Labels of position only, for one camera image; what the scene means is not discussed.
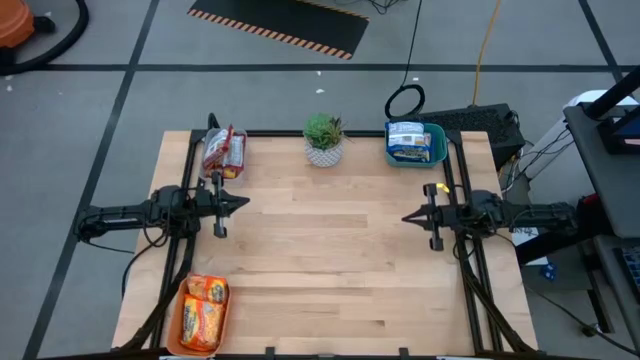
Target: potted plant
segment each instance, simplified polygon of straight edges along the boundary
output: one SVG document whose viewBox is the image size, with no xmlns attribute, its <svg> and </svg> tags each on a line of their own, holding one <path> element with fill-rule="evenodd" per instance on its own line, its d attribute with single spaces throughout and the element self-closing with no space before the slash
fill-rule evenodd
<svg viewBox="0 0 640 360">
<path fill-rule="evenodd" d="M 304 128 L 304 152 L 315 166 L 333 166 L 343 153 L 342 120 L 328 114 L 311 116 Z"/>
</svg>

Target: orange tray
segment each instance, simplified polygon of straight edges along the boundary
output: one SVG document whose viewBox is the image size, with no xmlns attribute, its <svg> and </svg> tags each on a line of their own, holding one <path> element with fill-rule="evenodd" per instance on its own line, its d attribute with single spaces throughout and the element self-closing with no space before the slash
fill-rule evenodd
<svg viewBox="0 0 640 360">
<path fill-rule="evenodd" d="M 224 341 L 225 330 L 227 328 L 227 314 L 231 310 L 231 289 L 229 283 L 227 283 L 227 303 L 224 306 L 224 319 L 222 320 L 222 332 L 220 335 L 220 341 L 218 342 L 218 346 L 213 349 L 213 351 L 197 351 L 193 349 L 189 349 L 188 347 L 182 345 L 180 339 L 182 338 L 182 321 L 184 313 L 184 295 L 188 293 L 187 289 L 187 279 L 182 280 L 180 283 L 180 288 L 178 289 L 178 293 L 176 294 L 176 304 L 173 308 L 173 314 L 171 315 L 171 322 L 169 323 L 169 337 L 167 338 L 167 350 L 170 353 L 176 356 L 186 356 L 186 357 L 195 357 L 195 358 L 207 358 L 213 357 L 220 346 L 222 346 L 222 342 Z"/>
</svg>

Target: orange vacuum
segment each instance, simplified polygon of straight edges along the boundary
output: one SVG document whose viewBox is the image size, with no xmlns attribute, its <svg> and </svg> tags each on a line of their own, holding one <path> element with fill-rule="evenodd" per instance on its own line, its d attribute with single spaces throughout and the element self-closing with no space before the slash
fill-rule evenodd
<svg viewBox="0 0 640 360">
<path fill-rule="evenodd" d="M 76 0 L 80 17 L 76 26 L 60 43 L 31 60 L 16 64 L 16 51 L 34 33 L 50 34 L 54 22 L 46 16 L 34 16 L 23 0 L 0 0 L 0 75 L 17 74 L 32 70 L 55 59 L 80 38 L 89 21 L 84 0 Z"/>
</svg>

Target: orange snack package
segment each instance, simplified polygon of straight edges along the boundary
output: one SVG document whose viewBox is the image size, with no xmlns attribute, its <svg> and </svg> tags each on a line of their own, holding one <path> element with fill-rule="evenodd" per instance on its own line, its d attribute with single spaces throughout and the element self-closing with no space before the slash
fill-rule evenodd
<svg viewBox="0 0 640 360">
<path fill-rule="evenodd" d="M 229 297 L 227 281 L 215 276 L 189 275 L 187 287 L 192 296 L 215 304 L 224 304 Z"/>
<path fill-rule="evenodd" d="M 182 345 L 197 351 L 212 351 L 220 342 L 224 307 L 185 294 Z"/>
</svg>

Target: black floor mat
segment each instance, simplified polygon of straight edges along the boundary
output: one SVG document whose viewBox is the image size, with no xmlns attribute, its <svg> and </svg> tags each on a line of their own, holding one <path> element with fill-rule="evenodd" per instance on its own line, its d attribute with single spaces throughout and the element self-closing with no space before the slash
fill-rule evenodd
<svg viewBox="0 0 640 360">
<path fill-rule="evenodd" d="M 344 60 L 369 25 L 365 16 L 302 0 L 197 0 L 189 15 Z"/>
</svg>

